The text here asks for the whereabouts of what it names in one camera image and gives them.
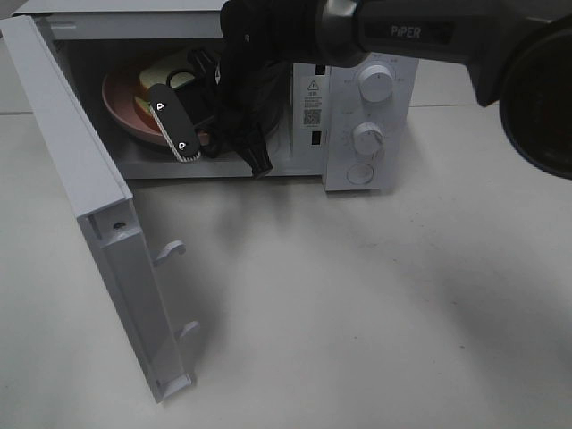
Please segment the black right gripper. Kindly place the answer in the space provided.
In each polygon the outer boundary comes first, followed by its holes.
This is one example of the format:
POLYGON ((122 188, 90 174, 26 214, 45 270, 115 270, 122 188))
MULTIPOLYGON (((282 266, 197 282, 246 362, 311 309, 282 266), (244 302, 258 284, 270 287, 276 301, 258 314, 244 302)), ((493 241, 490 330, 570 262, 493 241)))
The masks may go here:
POLYGON ((217 124, 229 146, 262 178, 273 165, 258 124, 295 39, 295 12, 284 1, 227 1, 220 12, 220 61, 193 48, 187 61, 196 78, 217 83, 217 124))

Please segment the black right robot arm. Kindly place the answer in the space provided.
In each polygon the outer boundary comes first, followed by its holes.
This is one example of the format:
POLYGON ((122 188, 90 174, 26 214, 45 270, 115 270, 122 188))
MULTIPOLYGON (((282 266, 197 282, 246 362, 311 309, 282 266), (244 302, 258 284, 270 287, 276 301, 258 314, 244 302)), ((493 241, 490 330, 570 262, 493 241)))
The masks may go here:
POLYGON ((349 68, 372 53, 464 65, 516 151, 571 175, 568 1, 228 1, 220 26, 214 132, 257 176, 270 170, 257 113, 286 65, 349 68))

